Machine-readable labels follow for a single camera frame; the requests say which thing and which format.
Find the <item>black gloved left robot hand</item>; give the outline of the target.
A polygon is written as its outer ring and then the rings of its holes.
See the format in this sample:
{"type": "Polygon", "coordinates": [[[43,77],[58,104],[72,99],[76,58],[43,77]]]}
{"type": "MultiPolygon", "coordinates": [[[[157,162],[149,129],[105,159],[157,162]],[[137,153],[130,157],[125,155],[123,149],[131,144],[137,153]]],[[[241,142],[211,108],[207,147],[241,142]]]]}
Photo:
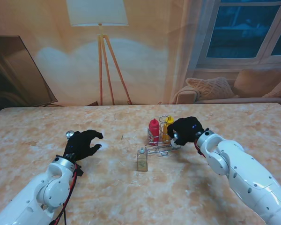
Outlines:
{"type": "Polygon", "coordinates": [[[100,144],[90,146],[91,141],[95,138],[103,139],[103,135],[95,130],[86,130],[83,132],[76,131],[68,139],[63,157],[72,161],[80,161],[94,155],[100,148],[100,144]]]}

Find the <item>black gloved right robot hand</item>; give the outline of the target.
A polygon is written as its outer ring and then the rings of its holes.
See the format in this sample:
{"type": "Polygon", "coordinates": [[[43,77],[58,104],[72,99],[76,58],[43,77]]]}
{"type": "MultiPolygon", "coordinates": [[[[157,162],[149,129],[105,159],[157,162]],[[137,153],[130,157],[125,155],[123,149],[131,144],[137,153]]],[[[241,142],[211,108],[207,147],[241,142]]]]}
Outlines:
{"type": "Polygon", "coordinates": [[[168,135],[172,139],[175,138],[175,134],[178,135],[175,144],[181,146],[187,143],[194,143],[204,131],[199,120],[193,116],[180,118],[167,127],[168,135]]]}

